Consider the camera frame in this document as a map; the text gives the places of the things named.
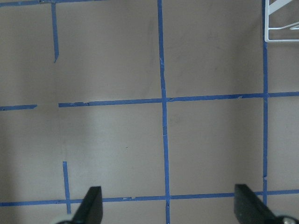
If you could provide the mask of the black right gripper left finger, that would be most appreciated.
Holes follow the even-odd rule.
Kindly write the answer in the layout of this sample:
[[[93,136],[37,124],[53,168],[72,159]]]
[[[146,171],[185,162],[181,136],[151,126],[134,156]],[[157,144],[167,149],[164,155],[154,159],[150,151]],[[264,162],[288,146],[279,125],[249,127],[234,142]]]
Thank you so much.
[[[72,224],[100,224],[103,219],[101,186],[90,187],[74,214]]]

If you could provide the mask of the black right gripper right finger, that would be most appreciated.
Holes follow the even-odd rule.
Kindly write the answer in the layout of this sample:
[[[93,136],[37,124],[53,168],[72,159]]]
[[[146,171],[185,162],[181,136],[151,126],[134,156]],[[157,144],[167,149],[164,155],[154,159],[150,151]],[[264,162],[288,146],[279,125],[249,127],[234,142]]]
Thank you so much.
[[[234,195],[234,214],[240,224],[284,223],[284,218],[274,215],[246,184],[236,184]]]

